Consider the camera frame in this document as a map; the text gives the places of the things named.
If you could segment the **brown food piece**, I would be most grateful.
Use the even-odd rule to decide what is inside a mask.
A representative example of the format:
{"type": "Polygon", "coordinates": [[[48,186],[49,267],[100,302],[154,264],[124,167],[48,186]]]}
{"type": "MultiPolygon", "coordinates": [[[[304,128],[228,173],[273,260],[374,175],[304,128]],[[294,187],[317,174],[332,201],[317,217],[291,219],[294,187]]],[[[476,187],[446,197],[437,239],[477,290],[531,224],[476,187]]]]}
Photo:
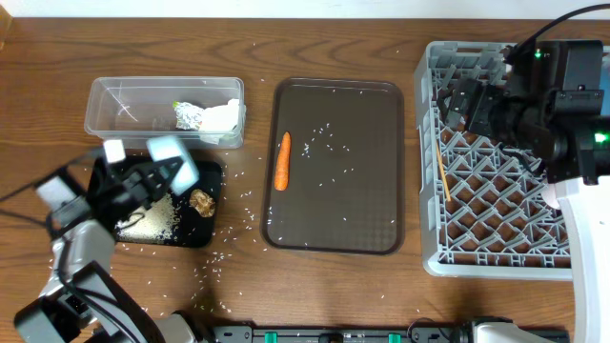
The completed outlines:
{"type": "Polygon", "coordinates": [[[189,204],[201,217],[212,217],[215,214],[214,199],[202,190],[195,189],[191,192],[189,204]]]}

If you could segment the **light blue cup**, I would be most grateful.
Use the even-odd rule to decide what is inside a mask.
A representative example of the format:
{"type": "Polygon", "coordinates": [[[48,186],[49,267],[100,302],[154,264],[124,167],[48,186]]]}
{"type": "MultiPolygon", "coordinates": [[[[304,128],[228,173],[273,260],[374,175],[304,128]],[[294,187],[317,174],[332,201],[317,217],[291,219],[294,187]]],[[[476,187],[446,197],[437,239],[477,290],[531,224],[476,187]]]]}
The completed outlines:
{"type": "Polygon", "coordinates": [[[610,54],[609,47],[603,47],[603,54],[601,60],[600,70],[600,89],[604,91],[602,100],[601,115],[605,117],[610,116],[610,54]]]}

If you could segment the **light blue rice bowl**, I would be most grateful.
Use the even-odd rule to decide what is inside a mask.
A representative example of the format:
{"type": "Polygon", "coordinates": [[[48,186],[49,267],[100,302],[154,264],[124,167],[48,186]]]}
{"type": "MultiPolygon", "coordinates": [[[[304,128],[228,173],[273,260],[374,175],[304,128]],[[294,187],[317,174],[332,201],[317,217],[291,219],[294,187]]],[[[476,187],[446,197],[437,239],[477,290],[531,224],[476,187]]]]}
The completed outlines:
{"type": "Polygon", "coordinates": [[[154,162],[163,162],[169,168],[170,189],[175,195],[181,195],[198,181],[198,169],[180,139],[159,136],[149,139],[146,146],[154,162]]]}

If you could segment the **yellow green snack wrapper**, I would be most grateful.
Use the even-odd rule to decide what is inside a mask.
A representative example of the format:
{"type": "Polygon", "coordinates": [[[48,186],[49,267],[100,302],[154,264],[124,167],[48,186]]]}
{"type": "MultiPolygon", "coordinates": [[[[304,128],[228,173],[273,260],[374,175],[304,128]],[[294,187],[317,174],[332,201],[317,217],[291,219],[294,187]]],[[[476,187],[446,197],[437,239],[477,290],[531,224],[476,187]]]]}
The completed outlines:
{"type": "Polygon", "coordinates": [[[204,109],[188,102],[173,102],[176,127],[186,131],[198,131],[203,121],[204,109]]]}

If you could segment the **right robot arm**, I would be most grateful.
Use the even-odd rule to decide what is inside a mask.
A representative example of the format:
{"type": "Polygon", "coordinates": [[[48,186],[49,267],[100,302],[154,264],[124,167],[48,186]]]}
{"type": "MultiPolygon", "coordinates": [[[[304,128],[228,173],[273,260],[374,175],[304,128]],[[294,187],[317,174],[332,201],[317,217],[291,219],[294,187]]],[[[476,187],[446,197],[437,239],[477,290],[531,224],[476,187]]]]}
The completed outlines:
{"type": "Polygon", "coordinates": [[[578,342],[609,339],[609,118],[603,114],[603,44],[544,40],[508,47],[505,86],[460,79],[437,98],[441,120],[543,162],[571,252],[578,342]]]}

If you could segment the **orange carrot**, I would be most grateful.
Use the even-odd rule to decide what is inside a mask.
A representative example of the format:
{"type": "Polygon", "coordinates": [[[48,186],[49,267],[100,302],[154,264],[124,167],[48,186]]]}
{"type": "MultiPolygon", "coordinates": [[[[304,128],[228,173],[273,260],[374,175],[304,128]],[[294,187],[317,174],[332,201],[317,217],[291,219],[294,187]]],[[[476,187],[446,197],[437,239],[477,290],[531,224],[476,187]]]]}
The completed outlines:
{"type": "Polygon", "coordinates": [[[290,158],[292,148],[292,137],[288,131],[283,136],[279,146],[279,153],[275,164],[274,188],[277,191],[285,191],[288,188],[290,177],[290,158]]]}

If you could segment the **white napkin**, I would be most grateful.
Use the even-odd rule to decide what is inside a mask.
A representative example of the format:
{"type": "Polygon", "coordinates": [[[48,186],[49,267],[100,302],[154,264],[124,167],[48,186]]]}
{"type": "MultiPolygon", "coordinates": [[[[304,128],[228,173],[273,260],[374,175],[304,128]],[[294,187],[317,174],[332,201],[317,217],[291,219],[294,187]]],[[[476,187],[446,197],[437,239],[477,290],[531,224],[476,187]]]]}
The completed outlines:
{"type": "Polygon", "coordinates": [[[205,143],[218,145],[222,138],[237,127],[239,106],[239,100],[234,98],[226,105],[205,109],[199,121],[200,139],[205,143]]]}

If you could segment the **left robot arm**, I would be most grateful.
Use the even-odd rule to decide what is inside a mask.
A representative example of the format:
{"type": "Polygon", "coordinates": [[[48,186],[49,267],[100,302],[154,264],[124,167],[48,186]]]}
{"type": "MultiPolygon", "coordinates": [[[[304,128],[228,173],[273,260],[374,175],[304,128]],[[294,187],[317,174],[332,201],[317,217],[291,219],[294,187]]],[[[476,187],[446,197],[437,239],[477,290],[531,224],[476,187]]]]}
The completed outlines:
{"type": "Polygon", "coordinates": [[[26,342],[71,342],[93,322],[93,342],[197,342],[199,333],[180,312],[152,319],[110,274],[115,226],[140,207],[150,209],[193,162],[167,157],[139,163],[122,174],[99,174],[94,192],[62,166],[32,182],[49,206],[44,227],[55,262],[39,296],[14,317],[26,342]]]}

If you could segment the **pink cup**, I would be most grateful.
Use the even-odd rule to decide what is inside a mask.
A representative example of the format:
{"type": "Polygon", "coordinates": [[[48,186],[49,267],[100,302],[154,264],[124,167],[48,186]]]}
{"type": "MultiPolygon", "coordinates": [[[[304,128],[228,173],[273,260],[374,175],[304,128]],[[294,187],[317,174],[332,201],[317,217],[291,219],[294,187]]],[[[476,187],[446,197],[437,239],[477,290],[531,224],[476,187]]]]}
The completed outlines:
{"type": "Polygon", "coordinates": [[[557,199],[557,192],[555,184],[548,184],[542,191],[541,196],[544,202],[555,210],[560,209],[559,201],[557,199]]]}

